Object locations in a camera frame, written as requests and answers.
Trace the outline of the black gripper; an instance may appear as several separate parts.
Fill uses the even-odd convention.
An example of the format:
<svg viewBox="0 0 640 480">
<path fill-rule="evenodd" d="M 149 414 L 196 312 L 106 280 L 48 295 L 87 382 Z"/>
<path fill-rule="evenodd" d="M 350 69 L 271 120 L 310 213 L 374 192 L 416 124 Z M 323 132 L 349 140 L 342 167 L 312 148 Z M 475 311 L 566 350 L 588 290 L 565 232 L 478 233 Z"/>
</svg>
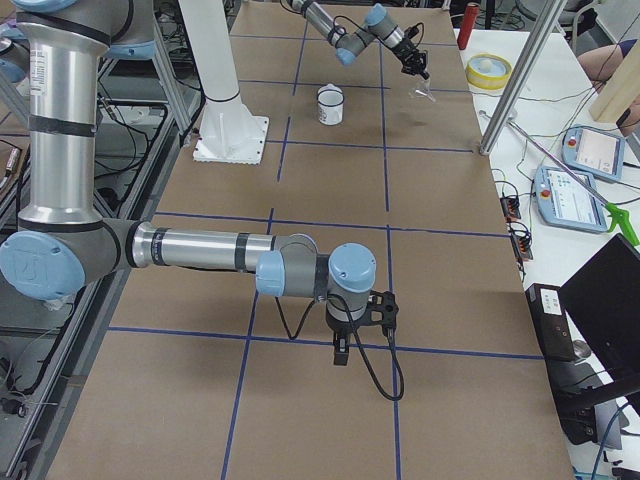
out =
<svg viewBox="0 0 640 480">
<path fill-rule="evenodd" d="M 395 295 L 389 291 L 372 290 L 367 303 L 359 309 L 351 307 L 337 293 L 330 293 L 329 328 L 333 331 L 333 364 L 336 366 L 348 364 L 351 337 L 363 327 L 380 327 L 392 355 L 395 355 L 398 311 Z"/>
<path fill-rule="evenodd" d="M 407 75 L 420 75 L 428 82 L 428 53 L 420 50 L 412 42 L 403 42 L 397 47 L 397 58 L 402 64 L 401 72 Z"/>
</svg>

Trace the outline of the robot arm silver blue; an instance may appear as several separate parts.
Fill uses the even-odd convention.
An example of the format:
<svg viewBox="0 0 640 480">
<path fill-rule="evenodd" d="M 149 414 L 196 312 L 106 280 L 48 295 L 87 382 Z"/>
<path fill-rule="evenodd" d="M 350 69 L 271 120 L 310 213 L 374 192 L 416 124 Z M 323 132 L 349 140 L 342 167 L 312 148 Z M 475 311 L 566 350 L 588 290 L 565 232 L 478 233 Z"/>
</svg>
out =
<svg viewBox="0 0 640 480">
<path fill-rule="evenodd" d="M 308 236 L 158 228 L 101 216 L 93 205 L 97 74 L 103 57 L 151 59 L 149 1 L 20 1 L 30 48 L 30 200 L 1 246 L 1 271 L 22 294 L 53 300 L 126 268 L 149 265 L 254 275 L 257 291 L 324 303 L 334 361 L 364 326 L 395 338 L 391 293 L 374 290 L 376 261 L 357 243 L 323 255 Z"/>
<path fill-rule="evenodd" d="M 401 29 L 389 10 L 376 3 L 367 13 L 361 25 L 349 32 L 317 1 L 283 1 L 283 8 L 303 17 L 336 51 L 336 58 L 344 66 L 352 65 L 358 56 L 375 40 L 386 47 L 401 63 L 401 72 L 430 81 L 428 53 L 418 47 L 413 39 L 424 34 L 424 24 L 419 22 Z"/>
</svg>

